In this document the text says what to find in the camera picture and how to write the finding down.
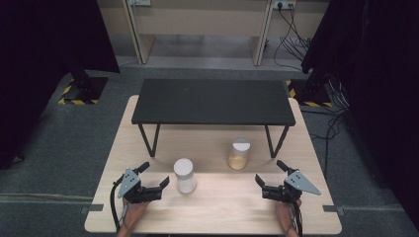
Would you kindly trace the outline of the stand base with hazard tape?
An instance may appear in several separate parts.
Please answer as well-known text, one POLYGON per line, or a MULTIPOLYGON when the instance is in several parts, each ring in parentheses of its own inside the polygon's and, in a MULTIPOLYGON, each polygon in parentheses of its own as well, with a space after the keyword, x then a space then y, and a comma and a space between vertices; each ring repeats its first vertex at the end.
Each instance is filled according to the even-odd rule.
POLYGON ((286 81, 290 97, 301 106, 331 107, 331 99, 323 85, 311 86, 306 80, 291 79, 286 81))
POLYGON ((97 105, 107 82, 107 77, 91 77, 87 84, 72 79, 58 102, 62 105, 97 105))

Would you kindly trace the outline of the grey floor tape strip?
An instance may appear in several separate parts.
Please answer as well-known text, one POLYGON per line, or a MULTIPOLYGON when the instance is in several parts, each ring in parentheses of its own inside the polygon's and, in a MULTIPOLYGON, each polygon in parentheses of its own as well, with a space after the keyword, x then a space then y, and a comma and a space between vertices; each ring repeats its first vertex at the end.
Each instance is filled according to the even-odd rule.
POLYGON ((88 214, 90 211, 102 211, 103 210, 102 204, 90 204, 83 206, 80 210, 82 214, 88 214))
POLYGON ((343 216, 345 214, 344 208, 336 205, 323 205, 323 211, 336 212, 339 216, 343 216))

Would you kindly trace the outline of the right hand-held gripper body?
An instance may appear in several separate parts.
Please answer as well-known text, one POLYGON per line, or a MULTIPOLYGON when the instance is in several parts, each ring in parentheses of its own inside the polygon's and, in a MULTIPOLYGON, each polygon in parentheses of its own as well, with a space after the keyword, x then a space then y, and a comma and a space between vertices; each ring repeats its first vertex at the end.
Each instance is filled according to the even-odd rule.
POLYGON ((262 183, 262 198, 292 203, 300 199, 303 192, 321 195, 321 191, 300 170, 290 170, 284 183, 277 187, 262 183))

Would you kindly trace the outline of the clear jar with white powder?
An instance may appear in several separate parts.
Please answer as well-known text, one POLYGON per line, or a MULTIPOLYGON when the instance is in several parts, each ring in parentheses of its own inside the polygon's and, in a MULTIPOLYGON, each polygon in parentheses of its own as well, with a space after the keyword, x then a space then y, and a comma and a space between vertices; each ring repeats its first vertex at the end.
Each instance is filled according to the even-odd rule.
POLYGON ((196 188, 194 165, 190 159, 177 160, 174 164, 174 172, 177 177, 177 189, 180 193, 189 194, 196 188))

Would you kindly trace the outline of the white wall socket with plug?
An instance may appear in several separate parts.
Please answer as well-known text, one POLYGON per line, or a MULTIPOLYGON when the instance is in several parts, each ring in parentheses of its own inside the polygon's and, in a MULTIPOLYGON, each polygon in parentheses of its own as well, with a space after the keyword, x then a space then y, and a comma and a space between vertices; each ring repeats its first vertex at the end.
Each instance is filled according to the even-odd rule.
POLYGON ((290 10, 295 7, 296 0, 274 0, 273 8, 277 10, 290 10))

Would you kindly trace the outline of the black metal-legged shelf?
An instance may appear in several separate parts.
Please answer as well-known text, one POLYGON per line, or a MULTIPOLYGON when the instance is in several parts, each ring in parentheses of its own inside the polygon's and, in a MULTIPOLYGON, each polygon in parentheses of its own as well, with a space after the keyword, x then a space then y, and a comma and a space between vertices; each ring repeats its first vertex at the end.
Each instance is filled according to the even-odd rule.
POLYGON ((262 125, 266 132, 279 125, 284 130, 278 143, 268 144, 275 158, 295 118, 281 81, 146 79, 131 122, 138 126, 151 157, 157 140, 147 138, 147 124, 262 125))

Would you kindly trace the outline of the black curtain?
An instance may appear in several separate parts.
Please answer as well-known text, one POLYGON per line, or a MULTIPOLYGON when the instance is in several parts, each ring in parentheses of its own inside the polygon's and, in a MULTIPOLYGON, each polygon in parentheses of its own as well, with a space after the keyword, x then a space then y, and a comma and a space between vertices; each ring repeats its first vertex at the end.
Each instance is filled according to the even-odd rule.
POLYGON ((340 78, 368 158, 419 230, 419 0, 329 0, 301 64, 340 78))
POLYGON ((0 169, 63 76, 120 71, 98 0, 0 0, 0 169))

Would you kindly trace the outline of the person's right hand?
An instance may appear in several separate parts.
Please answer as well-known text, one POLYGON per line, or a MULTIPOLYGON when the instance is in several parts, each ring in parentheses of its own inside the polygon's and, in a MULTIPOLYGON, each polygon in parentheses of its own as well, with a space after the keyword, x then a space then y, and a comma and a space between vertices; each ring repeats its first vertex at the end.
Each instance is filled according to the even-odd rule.
POLYGON ((291 203, 286 203, 286 202, 281 202, 281 201, 276 202, 276 216, 282 230, 285 233, 296 232, 296 229, 293 226, 293 220, 292 220, 292 212, 291 212, 292 207, 293 205, 291 203))

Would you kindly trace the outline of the person's left hand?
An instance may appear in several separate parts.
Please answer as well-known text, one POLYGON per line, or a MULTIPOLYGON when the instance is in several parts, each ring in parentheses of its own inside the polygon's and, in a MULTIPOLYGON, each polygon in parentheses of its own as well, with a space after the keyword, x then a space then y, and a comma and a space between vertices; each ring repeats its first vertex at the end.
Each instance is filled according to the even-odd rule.
POLYGON ((126 229, 132 230, 144 214, 149 202, 130 203, 125 198, 123 199, 123 202, 124 208, 126 209, 123 217, 123 224, 126 229))

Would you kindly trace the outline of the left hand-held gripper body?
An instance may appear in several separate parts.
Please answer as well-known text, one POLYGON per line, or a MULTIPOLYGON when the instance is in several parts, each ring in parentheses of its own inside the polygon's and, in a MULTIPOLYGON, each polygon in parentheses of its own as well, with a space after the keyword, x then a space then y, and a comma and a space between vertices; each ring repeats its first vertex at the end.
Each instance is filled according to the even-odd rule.
POLYGON ((142 168, 126 168, 122 176, 116 181, 119 187, 118 198, 124 198, 129 203, 142 203, 162 199, 162 188, 147 188, 141 184, 139 175, 142 168))

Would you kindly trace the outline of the clear jar with yellow grains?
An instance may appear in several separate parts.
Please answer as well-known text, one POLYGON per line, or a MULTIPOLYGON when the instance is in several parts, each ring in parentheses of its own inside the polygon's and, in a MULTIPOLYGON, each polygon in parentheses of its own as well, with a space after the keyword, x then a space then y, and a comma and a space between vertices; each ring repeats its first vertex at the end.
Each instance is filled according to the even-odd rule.
POLYGON ((245 137, 237 137, 232 141, 231 151, 227 159, 231 169, 242 170, 245 168, 250 147, 250 141, 245 137))

